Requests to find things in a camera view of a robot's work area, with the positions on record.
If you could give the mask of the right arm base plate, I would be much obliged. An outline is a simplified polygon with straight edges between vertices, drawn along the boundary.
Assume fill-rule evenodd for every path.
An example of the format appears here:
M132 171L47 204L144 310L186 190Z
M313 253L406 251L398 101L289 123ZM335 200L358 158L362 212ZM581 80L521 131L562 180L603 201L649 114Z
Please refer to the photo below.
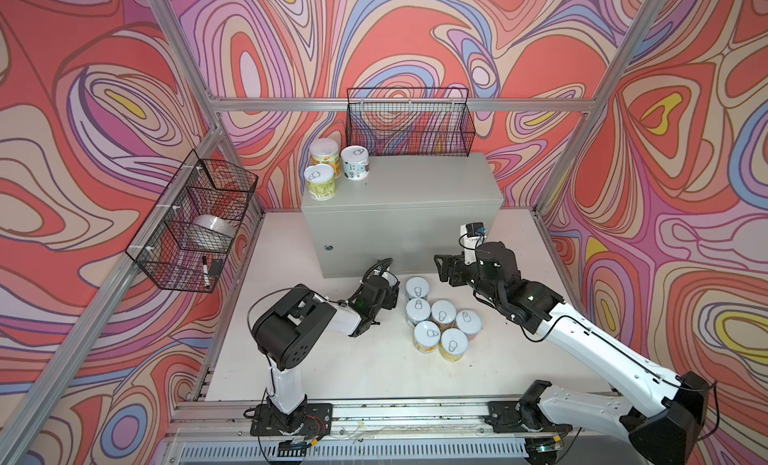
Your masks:
M519 401L490 401L483 420L494 433L568 434L573 430L571 425L551 422L536 404Z

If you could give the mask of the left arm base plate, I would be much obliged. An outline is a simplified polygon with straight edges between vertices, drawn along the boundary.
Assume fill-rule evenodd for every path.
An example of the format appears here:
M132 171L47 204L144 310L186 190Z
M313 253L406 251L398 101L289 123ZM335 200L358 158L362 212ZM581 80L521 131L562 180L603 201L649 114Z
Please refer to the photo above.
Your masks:
M331 403L302 404L290 414L281 412L270 401L244 412L251 419L250 435L254 437L304 437L321 439L332 429Z

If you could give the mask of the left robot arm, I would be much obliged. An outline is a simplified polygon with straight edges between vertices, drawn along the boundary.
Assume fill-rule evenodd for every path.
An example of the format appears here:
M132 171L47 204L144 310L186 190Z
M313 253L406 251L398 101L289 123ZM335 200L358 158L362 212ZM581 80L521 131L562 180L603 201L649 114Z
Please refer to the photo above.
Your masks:
M394 260L378 260L363 274L350 297L333 301L304 284L285 291L249 326L258 350L267 357L267 397L277 411L295 415L304 406L300 364L326 331L358 337L379 321L383 309L396 307L400 281L391 271Z

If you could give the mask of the yellow orange label can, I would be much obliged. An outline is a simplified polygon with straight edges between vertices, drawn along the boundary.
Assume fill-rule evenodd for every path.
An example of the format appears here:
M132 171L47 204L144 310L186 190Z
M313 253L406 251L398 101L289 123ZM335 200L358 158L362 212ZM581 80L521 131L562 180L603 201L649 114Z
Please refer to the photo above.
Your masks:
M309 145L312 165L327 164L334 170L334 175L341 175L340 144L333 138L317 138Z

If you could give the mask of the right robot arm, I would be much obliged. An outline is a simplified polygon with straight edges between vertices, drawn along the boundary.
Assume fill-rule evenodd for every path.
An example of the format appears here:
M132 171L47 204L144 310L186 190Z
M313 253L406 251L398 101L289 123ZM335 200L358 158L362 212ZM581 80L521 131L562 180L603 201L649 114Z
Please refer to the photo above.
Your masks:
M713 384L645 358L548 286L523 278L514 252L501 242L436 255L434 262L441 281L471 287L477 301L518 325L529 341L566 350L618 392L609 397L536 380L516 403L514 426L574 426L622 440L652 464L687 462L705 425Z

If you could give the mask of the green label can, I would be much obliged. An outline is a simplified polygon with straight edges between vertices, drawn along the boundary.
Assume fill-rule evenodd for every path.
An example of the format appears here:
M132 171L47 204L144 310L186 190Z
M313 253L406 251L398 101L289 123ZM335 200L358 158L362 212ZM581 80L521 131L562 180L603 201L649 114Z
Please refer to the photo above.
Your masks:
M336 195L335 170L331 165L325 163L311 165L305 169L304 178L313 199L325 201Z

